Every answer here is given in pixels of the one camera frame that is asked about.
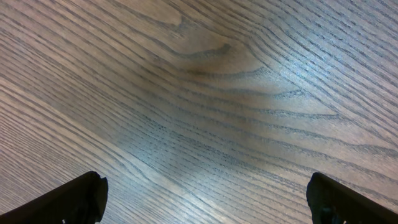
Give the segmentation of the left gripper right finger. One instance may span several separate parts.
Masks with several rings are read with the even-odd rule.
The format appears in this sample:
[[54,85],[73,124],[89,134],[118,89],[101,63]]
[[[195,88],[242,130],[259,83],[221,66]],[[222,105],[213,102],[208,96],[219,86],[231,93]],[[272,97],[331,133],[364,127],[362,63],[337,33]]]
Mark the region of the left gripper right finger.
[[313,224],[397,224],[397,214],[326,175],[315,172],[307,185]]

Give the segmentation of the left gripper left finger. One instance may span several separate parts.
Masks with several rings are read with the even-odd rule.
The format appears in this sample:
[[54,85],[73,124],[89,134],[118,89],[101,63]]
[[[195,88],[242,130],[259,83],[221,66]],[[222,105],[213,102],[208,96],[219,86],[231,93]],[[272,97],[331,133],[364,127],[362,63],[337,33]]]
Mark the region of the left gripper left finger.
[[95,224],[104,215],[108,180],[89,171],[1,215],[1,224]]

